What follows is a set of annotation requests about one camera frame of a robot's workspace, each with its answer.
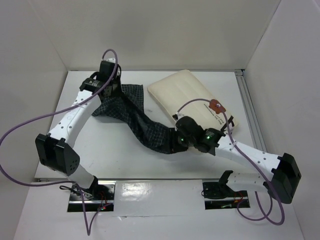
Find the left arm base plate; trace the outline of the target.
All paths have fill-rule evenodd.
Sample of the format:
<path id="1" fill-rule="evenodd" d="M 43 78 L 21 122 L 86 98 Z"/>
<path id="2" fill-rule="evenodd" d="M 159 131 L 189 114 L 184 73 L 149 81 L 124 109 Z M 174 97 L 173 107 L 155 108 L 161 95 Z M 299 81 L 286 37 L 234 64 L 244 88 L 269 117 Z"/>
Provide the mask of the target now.
<path id="1" fill-rule="evenodd" d="M 114 211 L 114 199 L 116 182 L 109 180 L 100 180 L 98 182 L 107 188 L 107 193 L 98 193 L 97 196 L 92 196 L 91 194 L 83 191 L 84 205 L 87 212 L 96 212 L 101 208 L 101 212 L 113 212 Z M 82 198 L 76 186 L 74 184 L 71 187 L 60 186 L 61 190 L 67 191 L 69 193 L 69 200 L 67 206 L 68 213 L 79 213 L 83 211 Z"/>

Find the cream pillow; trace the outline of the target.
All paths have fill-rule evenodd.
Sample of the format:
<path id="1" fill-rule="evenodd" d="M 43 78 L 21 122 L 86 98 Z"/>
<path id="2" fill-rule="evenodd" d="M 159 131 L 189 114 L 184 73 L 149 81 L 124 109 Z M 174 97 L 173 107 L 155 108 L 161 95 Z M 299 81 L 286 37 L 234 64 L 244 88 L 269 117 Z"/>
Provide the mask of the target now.
<path id="1" fill-rule="evenodd" d="M 241 100 L 233 72 L 190 71 L 171 72 L 147 86 L 152 100 L 168 119 L 174 115 L 191 117 L 204 129 L 214 128 L 234 134 L 243 129 L 242 115 L 234 110 Z"/>

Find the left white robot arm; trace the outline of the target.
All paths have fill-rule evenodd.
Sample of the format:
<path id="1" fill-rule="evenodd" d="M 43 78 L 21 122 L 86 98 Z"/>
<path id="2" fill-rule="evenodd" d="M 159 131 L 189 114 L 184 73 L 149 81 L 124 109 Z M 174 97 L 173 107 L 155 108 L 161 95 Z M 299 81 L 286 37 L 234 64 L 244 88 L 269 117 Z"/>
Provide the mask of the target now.
<path id="1" fill-rule="evenodd" d="M 58 124 L 46 135 L 39 134 L 35 145 L 40 163 L 64 175 L 81 188 L 88 200 L 108 194 L 109 189 L 80 164 L 74 145 L 82 128 L 102 101 L 112 93 L 121 93 L 121 67 L 114 58 L 102 60 L 99 71 L 85 79 L 72 104 Z"/>

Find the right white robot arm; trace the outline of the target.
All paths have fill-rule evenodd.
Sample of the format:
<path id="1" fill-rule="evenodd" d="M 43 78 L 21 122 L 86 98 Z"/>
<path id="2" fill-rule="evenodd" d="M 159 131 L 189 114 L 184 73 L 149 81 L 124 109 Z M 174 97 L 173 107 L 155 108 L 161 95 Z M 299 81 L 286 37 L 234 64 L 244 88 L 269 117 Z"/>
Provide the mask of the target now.
<path id="1" fill-rule="evenodd" d="M 255 173 L 226 170 L 219 179 L 218 190 L 223 196 L 233 192 L 254 191 L 269 194 L 283 204 L 290 204 L 301 180 L 295 158 L 289 154 L 271 154 L 258 150 L 214 129 L 204 129 L 189 116 L 173 115 L 178 144 L 200 153 L 225 158 Z"/>

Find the dark checked pillowcase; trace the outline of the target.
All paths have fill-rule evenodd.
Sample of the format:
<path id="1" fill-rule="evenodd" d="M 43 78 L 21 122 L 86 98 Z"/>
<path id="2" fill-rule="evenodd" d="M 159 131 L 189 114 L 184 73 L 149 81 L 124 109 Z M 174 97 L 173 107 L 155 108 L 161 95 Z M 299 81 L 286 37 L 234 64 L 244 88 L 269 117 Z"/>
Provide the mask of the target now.
<path id="1" fill-rule="evenodd" d="M 93 112 L 93 117 L 110 117 L 128 125 L 138 141 L 150 150 L 162 154 L 187 151 L 178 143 L 178 133 L 151 120 L 144 112 L 144 88 L 138 84 L 123 84 L 120 96 L 105 98 Z"/>

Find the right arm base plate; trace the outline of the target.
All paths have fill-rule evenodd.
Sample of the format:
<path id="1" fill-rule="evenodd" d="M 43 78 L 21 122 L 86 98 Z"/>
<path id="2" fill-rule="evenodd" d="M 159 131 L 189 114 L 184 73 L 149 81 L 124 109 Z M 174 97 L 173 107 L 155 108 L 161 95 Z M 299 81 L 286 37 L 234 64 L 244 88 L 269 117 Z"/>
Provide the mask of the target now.
<path id="1" fill-rule="evenodd" d="M 236 209 L 238 203 L 240 208 L 250 208 L 247 191 L 233 191 L 217 181 L 203 181 L 202 187 L 201 195 L 206 210 Z"/>

